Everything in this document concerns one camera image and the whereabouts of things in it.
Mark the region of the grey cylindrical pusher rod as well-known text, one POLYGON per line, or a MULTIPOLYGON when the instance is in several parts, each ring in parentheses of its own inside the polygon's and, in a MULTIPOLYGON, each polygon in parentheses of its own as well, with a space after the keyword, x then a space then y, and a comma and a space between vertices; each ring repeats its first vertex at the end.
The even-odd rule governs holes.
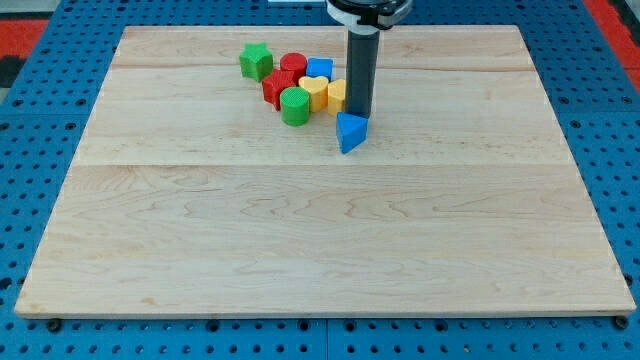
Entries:
POLYGON ((348 32, 345 110, 349 114, 370 117, 378 45, 378 32, 367 35, 348 32))

